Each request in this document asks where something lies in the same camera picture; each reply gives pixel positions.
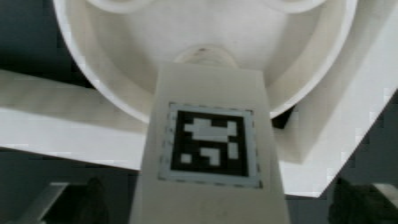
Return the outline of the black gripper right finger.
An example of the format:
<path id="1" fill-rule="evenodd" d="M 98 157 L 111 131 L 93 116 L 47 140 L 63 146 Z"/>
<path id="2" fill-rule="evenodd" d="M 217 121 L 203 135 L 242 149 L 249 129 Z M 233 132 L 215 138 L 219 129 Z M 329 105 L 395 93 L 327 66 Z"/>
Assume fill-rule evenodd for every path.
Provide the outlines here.
<path id="1" fill-rule="evenodd" d="M 398 187 L 388 183 L 336 181 L 329 224 L 398 224 Z"/>

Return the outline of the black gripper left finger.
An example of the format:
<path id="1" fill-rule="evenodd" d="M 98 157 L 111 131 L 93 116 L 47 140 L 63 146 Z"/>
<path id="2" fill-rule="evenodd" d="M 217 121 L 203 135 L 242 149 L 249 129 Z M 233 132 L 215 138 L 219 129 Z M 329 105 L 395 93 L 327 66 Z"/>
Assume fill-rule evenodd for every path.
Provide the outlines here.
<path id="1" fill-rule="evenodd" d="M 100 179 L 91 178 L 86 184 L 52 182 L 16 219 L 16 224 L 111 224 Z"/>

